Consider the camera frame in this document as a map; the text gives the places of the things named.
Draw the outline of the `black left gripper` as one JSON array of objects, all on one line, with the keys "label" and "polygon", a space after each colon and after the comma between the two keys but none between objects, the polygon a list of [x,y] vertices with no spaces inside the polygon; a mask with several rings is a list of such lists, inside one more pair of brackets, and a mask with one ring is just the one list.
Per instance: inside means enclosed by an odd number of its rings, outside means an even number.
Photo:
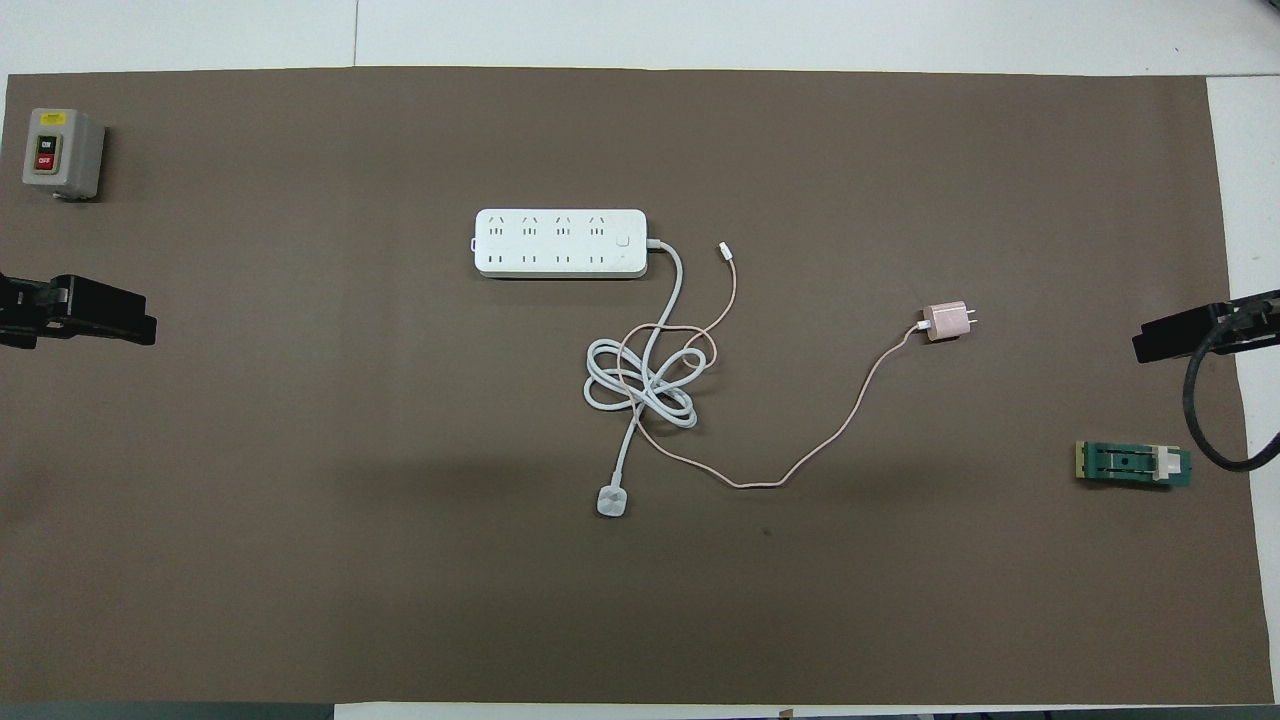
[{"label": "black left gripper", "polygon": [[1,345],[35,348],[38,338],[88,336],[152,346],[157,320],[146,304],[141,293],[82,275],[56,275],[54,284],[1,274]]}]

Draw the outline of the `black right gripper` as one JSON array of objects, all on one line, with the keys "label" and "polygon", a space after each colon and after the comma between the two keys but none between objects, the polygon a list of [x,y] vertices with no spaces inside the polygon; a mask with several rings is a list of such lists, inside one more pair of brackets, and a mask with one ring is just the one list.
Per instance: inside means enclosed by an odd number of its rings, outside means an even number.
[{"label": "black right gripper", "polygon": [[1224,331],[1216,351],[1249,351],[1279,343],[1279,291],[1271,290],[1226,304],[1206,304],[1143,323],[1132,338],[1139,364],[1190,356],[1217,325]]}]

